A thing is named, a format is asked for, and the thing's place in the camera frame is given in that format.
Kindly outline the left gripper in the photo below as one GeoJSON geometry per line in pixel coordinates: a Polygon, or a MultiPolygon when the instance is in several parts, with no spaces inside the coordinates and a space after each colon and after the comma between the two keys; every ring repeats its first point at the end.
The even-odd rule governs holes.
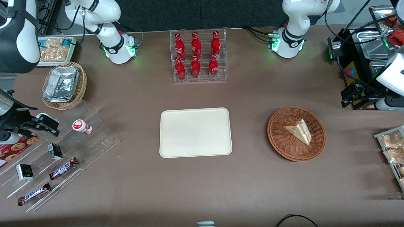
{"type": "Polygon", "coordinates": [[[360,83],[351,83],[341,91],[342,108],[351,105],[353,110],[389,110],[386,103],[388,91],[364,91],[360,83]]]}

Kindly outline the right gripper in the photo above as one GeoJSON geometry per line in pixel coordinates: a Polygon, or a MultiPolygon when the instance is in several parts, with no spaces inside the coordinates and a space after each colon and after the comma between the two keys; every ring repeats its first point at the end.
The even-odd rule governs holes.
{"type": "Polygon", "coordinates": [[[58,129],[47,128],[46,126],[59,126],[59,121],[48,114],[38,114],[33,117],[28,110],[19,112],[16,109],[10,109],[0,117],[1,131],[14,131],[15,128],[21,127],[21,130],[44,131],[55,137],[59,135],[58,129]],[[39,127],[23,125],[31,120],[39,127]]]}

